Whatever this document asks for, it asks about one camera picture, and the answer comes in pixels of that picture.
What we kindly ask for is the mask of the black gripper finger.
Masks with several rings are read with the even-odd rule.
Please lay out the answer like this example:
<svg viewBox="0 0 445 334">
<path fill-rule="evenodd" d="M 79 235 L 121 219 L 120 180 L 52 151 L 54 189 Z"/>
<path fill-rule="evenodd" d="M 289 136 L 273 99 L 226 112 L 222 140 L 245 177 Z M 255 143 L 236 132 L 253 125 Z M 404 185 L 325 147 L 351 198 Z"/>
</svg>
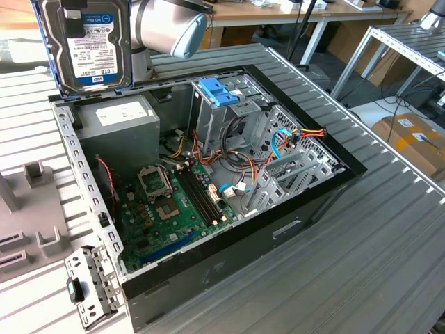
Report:
<svg viewBox="0 0 445 334">
<path fill-rule="evenodd" d="M 82 10 L 86 9 L 86 0 L 62 0 L 61 8 L 65 18 L 65 30 L 68 38 L 83 38 Z"/>
</svg>

